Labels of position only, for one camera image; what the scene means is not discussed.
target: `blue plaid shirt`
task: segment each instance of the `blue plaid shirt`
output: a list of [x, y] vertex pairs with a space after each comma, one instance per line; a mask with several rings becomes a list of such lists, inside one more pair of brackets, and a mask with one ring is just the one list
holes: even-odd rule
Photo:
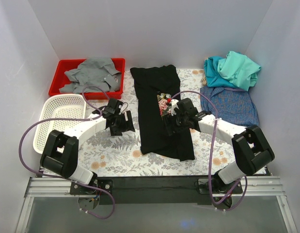
[[[225, 90], [224, 87], [202, 87], [200, 93], [208, 97], [218, 109], [218, 117], [242, 126], [258, 125], [257, 110], [249, 92]], [[215, 115], [214, 108], [201, 97], [203, 110]]]

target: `floral fabric surface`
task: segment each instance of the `floral fabric surface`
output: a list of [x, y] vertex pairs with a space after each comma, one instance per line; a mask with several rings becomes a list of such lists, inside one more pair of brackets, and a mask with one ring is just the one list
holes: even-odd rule
[[[180, 90], [199, 91], [204, 77], [203, 70], [177, 70]], [[181, 98], [190, 98], [198, 111], [201, 111], [200, 97], [194, 93], [181, 94]], [[185, 176], [208, 174], [209, 153], [212, 135], [191, 131], [195, 160], [180, 162], [158, 154], [142, 155], [140, 151], [140, 131], [138, 125], [138, 99], [134, 89], [134, 79], [129, 71], [125, 72], [124, 91], [121, 101], [127, 102], [127, 110], [132, 113], [136, 132], [125, 132], [123, 136], [111, 136], [109, 129], [97, 133], [87, 140], [79, 150], [79, 164], [98, 177], [103, 176]], [[106, 100], [93, 100], [96, 107], [106, 105]], [[93, 111], [87, 106], [86, 116]], [[235, 160], [232, 146], [216, 139], [214, 145], [212, 171], [214, 174]], [[258, 171], [265, 174], [265, 169]]]

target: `red plastic bin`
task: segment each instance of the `red plastic bin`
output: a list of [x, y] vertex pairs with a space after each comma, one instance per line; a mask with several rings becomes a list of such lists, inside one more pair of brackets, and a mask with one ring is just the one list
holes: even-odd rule
[[[77, 60], [60, 60], [57, 69], [52, 81], [51, 87], [48, 91], [50, 96], [55, 96], [61, 94], [59, 89], [65, 86], [66, 84], [71, 83], [68, 77], [64, 74], [65, 71], [76, 69], [78, 65], [84, 62], [85, 59]], [[123, 93], [123, 82], [124, 82], [124, 72], [125, 72], [125, 59], [124, 58], [112, 58], [112, 61], [115, 65], [115, 68], [122, 73], [121, 78], [121, 89], [115, 92], [107, 92], [110, 98], [120, 99], [121, 94]], [[85, 97], [88, 100], [105, 100], [106, 97], [102, 92], [89, 92], [85, 93]]]

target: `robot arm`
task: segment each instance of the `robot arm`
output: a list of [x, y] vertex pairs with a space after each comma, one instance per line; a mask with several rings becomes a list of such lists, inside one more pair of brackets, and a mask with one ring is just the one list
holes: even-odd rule
[[[102, 117], [81, 122], [65, 132], [53, 130], [47, 138], [40, 165], [66, 179], [91, 184], [97, 175], [78, 165], [78, 151], [87, 139], [106, 128], [110, 128], [112, 136], [135, 131], [131, 112], [120, 113], [122, 106], [123, 102], [110, 99], [102, 111]], [[98, 116], [98, 111], [93, 111], [89, 118]]]
[[[163, 116], [169, 135], [188, 127], [213, 134], [215, 116], [210, 112], [199, 113], [189, 98], [171, 100], [171, 105], [171, 114]], [[216, 172], [212, 179], [215, 188], [253, 175], [275, 158], [262, 130], [256, 125], [246, 128], [220, 119], [216, 137], [233, 146], [236, 161]]]

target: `white laundry basket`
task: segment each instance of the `white laundry basket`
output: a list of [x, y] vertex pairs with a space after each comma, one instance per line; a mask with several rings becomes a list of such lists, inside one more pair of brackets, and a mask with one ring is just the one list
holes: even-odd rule
[[[43, 105], [39, 120], [48, 118], [84, 118], [86, 102], [82, 95], [62, 94], [50, 97]], [[37, 126], [33, 139], [33, 148], [42, 154], [47, 137], [52, 130], [65, 131], [79, 121], [52, 120]]]

